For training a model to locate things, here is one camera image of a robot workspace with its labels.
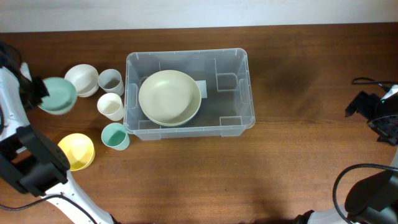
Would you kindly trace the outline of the mint green small bowl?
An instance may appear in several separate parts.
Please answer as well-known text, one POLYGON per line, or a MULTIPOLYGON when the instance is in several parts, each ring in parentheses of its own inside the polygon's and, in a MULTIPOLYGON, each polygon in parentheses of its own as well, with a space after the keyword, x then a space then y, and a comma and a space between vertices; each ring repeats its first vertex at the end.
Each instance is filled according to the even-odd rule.
POLYGON ((50 77, 44 79, 44 85, 49 96, 42 98, 40 109, 54 115, 62 115, 72 110, 78 96, 71 82, 60 77, 50 77))

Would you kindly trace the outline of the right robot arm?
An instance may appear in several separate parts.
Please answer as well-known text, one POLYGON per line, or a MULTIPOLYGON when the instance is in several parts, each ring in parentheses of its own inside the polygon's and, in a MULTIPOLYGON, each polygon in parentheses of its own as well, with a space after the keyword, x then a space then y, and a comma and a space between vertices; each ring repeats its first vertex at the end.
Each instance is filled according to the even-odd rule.
MULTIPOLYGON (((386 94, 360 92, 345 109, 345 116, 359 113, 379 135, 377 141, 397 146, 397 83, 376 82, 386 94)), ((356 164, 345 168, 335 180, 332 190, 334 207, 326 211, 310 210, 298 215, 294 223, 391 223, 397 224, 397 156, 390 165, 356 164), (336 198, 338 184, 345 174, 360 168, 381 172, 360 180, 346 196, 344 207, 336 198)))

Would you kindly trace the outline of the beige bowl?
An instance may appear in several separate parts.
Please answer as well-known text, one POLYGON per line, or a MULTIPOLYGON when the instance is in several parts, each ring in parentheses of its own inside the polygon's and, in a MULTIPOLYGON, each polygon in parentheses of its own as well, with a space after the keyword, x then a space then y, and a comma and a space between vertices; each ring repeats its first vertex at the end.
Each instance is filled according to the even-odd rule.
POLYGON ((142 112, 149 110, 177 111, 201 106, 201 93, 195 80, 177 70, 155 72, 139 90, 142 112))
POLYGON ((149 110, 144 111, 144 114, 161 126, 180 126, 189 122, 199 110, 199 108, 186 108, 177 111, 149 110))

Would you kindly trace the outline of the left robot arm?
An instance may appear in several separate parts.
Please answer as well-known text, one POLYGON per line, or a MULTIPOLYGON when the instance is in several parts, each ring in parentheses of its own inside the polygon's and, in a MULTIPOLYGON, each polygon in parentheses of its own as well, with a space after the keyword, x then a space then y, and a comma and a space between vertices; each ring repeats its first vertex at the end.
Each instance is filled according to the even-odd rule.
POLYGON ((77 184, 65 153, 28 120, 27 111, 62 98, 30 74, 15 47, 1 42, 1 178, 18 192, 38 197, 21 210, 49 202, 73 223, 116 223, 77 184))

